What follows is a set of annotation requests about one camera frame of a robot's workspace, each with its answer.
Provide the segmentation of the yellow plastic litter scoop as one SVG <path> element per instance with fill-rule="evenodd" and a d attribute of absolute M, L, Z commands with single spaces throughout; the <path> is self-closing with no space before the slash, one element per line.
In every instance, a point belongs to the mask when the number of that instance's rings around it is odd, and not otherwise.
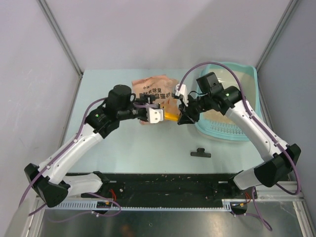
<path fill-rule="evenodd" d="M 164 120 L 169 120 L 169 121 L 178 121 L 179 119 L 179 115 L 177 114 L 172 114 L 172 113 L 168 113 L 168 112 L 164 112 Z"/>

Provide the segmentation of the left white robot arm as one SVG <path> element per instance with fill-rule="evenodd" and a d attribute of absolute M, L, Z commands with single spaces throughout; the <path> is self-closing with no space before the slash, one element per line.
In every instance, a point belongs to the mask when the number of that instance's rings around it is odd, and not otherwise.
<path fill-rule="evenodd" d="M 24 172 L 29 181 L 25 190 L 34 190 L 48 207 L 59 205 L 66 197 L 94 193 L 102 198 L 109 185 L 100 172 L 66 177 L 70 168 L 93 146 L 119 127 L 123 120 L 146 120 L 156 97 L 147 93 L 138 96 L 127 85 L 116 85 L 106 98 L 91 103 L 84 112 L 78 132 L 53 155 L 40 164 L 29 163 Z"/>

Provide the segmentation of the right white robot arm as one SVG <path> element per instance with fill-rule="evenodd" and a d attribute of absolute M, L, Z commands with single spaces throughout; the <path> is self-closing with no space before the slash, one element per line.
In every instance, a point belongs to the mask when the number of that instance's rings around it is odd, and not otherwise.
<path fill-rule="evenodd" d="M 202 95 L 196 98 L 188 94 L 183 83 L 175 86 L 173 97 L 181 102 L 178 124 L 194 124 L 201 113 L 210 110 L 220 112 L 242 130 L 263 160 L 260 165 L 230 178 L 228 193 L 231 197 L 239 198 L 246 189 L 257 185 L 270 188 L 294 171 L 301 153 L 299 146 L 288 145 L 263 123 L 237 87 L 224 88 L 213 72 L 198 78 L 197 84 Z"/>

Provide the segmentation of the black bag clip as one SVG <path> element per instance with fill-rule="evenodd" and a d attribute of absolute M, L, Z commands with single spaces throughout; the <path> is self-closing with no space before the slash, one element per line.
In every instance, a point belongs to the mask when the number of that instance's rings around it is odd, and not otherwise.
<path fill-rule="evenodd" d="M 211 153 L 207 153 L 205 148 L 197 148 L 196 151 L 190 152 L 190 156 L 199 158 L 211 158 Z"/>

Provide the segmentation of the pink cat litter bag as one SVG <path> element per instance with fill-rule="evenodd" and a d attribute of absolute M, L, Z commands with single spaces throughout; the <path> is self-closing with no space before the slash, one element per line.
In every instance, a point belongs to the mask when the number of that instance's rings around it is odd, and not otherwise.
<path fill-rule="evenodd" d="M 178 80 L 171 79 L 166 75 L 134 80 L 132 81 L 132 91 L 136 95 L 134 102 L 139 105 L 142 104 L 138 102 L 140 93 L 153 94 L 156 97 L 154 103 L 160 104 L 164 112 L 180 115 L 177 99 L 171 95 L 178 83 Z"/>

